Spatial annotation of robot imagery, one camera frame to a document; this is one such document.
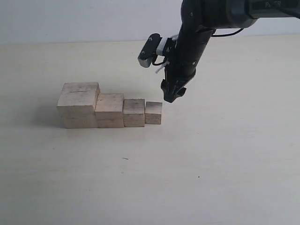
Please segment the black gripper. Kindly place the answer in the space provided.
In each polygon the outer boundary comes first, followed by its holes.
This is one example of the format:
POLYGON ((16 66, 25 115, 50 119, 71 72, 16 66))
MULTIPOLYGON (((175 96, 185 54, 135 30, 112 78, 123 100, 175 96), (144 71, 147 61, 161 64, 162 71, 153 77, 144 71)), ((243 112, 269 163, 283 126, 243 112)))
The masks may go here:
POLYGON ((197 64, 215 31, 203 26, 181 25, 175 50, 165 67, 165 79, 161 82, 164 101, 172 103, 184 96, 187 89, 184 86, 194 78, 197 64))

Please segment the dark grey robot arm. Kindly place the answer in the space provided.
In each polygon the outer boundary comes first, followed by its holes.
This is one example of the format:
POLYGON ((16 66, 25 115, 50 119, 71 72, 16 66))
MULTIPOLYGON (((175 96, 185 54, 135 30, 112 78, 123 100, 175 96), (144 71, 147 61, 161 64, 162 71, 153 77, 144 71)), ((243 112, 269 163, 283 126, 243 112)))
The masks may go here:
POLYGON ((300 16, 298 0, 185 0, 181 5, 182 25, 176 45, 165 67, 161 83, 164 100, 172 103, 185 94, 196 66, 214 32, 245 29, 259 18, 300 16))

